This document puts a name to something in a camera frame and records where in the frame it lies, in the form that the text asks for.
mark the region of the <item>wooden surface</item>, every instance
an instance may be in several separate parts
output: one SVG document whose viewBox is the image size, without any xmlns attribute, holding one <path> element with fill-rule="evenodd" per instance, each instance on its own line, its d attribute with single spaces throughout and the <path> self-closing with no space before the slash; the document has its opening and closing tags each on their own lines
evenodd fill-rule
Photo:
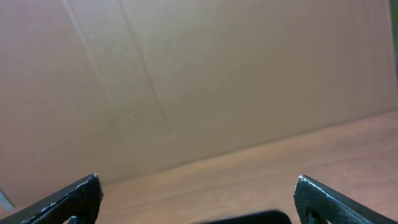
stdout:
<svg viewBox="0 0 398 224">
<path fill-rule="evenodd" d="M 195 223 L 278 208 L 307 174 L 398 220 L 398 111 L 104 186 L 98 223 Z"/>
<path fill-rule="evenodd" d="M 2 0 L 0 187 L 24 206 L 387 111 L 390 23 L 388 0 Z"/>
</svg>

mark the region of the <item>black object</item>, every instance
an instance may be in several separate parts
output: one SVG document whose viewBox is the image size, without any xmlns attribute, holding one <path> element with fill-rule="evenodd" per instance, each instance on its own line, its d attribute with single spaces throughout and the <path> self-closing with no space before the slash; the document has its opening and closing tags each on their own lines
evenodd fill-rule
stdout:
<svg viewBox="0 0 398 224">
<path fill-rule="evenodd" d="M 102 201 L 97 174 L 88 175 L 33 205 L 0 220 L 0 224 L 92 224 Z"/>
<path fill-rule="evenodd" d="M 0 224 L 62 224 L 69 218 L 68 224 L 94 224 L 102 196 L 100 180 L 91 174 L 0 220 Z M 398 224 L 306 175 L 298 178 L 294 202 L 303 224 Z M 276 210 L 203 224 L 254 223 L 291 224 L 286 214 Z"/>
<path fill-rule="evenodd" d="M 277 210 L 260 212 L 251 215 L 244 215 L 241 217 L 229 218 L 225 220 L 212 221 L 203 224 L 240 224 L 240 223 L 292 224 L 289 217 L 285 213 Z"/>
<path fill-rule="evenodd" d="M 294 203 L 302 224 L 397 224 L 306 175 L 298 177 Z"/>
</svg>

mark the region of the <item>black plastic part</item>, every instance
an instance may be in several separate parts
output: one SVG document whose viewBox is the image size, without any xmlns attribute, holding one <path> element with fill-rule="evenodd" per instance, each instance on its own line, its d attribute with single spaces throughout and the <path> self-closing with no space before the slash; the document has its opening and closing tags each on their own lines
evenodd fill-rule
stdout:
<svg viewBox="0 0 398 224">
<path fill-rule="evenodd" d="M 244 215 L 236 218 L 207 222 L 203 224 L 291 224 L 289 217 L 280 211 L 271 210 L 266 212 Z"/>
<path fill-rule="evenodd" d="M 88 175 L 33 205 L 0 220 L 0 224 L 94 224 L 103 193 L 97 174 Z"/>
<path fill-rule="evenodd" d="M 302 224 L 397 224 L 306 175 L 298 178 L 294 203 Z"/>
</svg>

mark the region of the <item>wood grain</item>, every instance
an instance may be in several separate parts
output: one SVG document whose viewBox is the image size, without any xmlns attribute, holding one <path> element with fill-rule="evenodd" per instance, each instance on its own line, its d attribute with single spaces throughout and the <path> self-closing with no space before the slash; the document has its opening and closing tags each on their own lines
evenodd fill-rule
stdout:
<svg viewBox="0 0 398 224">
<path fill-rule="evenodd" d="M 104 186 L 98 223 L 194 223 L 277 208 L 307 174 L 398 220 L 398 112 Z"/>
</svg>

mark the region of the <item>cardboard wall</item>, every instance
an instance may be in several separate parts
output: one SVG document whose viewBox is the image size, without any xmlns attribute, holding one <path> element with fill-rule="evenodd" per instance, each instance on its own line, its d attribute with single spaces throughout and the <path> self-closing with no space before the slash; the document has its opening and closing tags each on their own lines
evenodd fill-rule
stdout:
<svg viewBox="0 0 398 224">
<path fill-rule="evenodd" d="M 393 108 L 389 1 L 0 2 L 0 186 L 28 205 Z"/>
</svg>

